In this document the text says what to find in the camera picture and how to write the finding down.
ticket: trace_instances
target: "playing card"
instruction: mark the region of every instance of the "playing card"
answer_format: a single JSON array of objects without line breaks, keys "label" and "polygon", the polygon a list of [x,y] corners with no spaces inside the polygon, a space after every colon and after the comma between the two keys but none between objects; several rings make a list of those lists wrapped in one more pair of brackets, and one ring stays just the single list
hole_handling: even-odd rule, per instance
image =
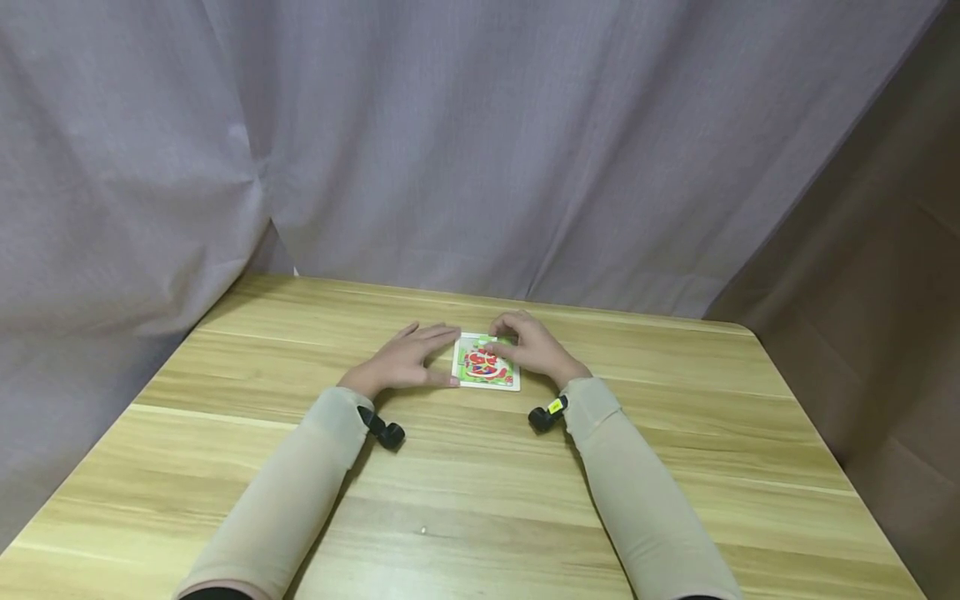
[{"label": "playing card", "polygon": [[453,347],[453,376],[465,388],[520,391],[520,369],[505,358],[483,349],[490,342],[512,344],[509,338],[482,333],[463,333]]}]

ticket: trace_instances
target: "wooden tabletop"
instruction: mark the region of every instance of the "wooden tabletop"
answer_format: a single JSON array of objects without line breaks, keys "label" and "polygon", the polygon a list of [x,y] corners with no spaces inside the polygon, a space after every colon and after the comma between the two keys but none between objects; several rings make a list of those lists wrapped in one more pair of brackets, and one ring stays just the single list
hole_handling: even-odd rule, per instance
[{"label": "wooden tabletop", "polygon": [[[207,315],[0,557],[0,597],[168,598],[344,370],[413,320],[485,331],[521,306],[607,380],[747,597],[923,597],[743,327],[279,276]],[[527,425],[554,392],[522,376],[390,398],[406,444],[368,441],[291,597],[633,597],[563,429]]]}]

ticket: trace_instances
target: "hand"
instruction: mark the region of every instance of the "hand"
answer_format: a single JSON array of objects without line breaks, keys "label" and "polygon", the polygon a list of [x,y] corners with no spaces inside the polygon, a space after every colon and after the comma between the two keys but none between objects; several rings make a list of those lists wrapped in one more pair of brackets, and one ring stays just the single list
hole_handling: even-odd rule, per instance
[{"label": "hand", "polygon": [[523,369],[539,372],[553,379],[561,390],[570,379],[593,377],[590,370],[561,346],[553,335],[525,310],[503,313],[490,325],[490,335],[517,336],[516,346],[487,344],[484,348],[511,360]]},{"label": "hand", "polygon": [[430,371],[423,359],[430,352],[452,344],[460,337],[460,327],[443,323],[420,329],[419,323],[402,328],[377,354],[347,371],[337,385],[373,400],[387,388],[455,388],[460,380],[447,373]]}]

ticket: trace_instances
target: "curtain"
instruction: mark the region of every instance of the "curtain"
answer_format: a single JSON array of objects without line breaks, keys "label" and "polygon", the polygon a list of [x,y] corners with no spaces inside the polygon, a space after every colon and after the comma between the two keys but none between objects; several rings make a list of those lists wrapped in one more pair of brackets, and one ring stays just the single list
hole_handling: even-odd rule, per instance
[{"label": "curtain", "polygon": [[931,600],[960,597],[960,11],[709,316],[752,328]]},{"label": "curtain", "polygon": [[252,255],[702,316],[938,10],[0,5],[0,547]]}]

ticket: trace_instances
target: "table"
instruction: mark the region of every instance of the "table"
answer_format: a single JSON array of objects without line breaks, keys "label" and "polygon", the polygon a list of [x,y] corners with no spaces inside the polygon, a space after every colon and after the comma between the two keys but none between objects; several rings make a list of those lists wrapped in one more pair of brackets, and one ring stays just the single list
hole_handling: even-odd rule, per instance
[{"label": "table", "polygon": [[[923,597],[749,330],[281,276],[210,311],[0,557],[0,597],[168,598],[322,388],[413,320],[518,307],[607,380],[748,597]],[[406,444],[368,440],[291,597],[631,598],[571,442],[526,423],[554,392],[522,388],[390,398]]]}]

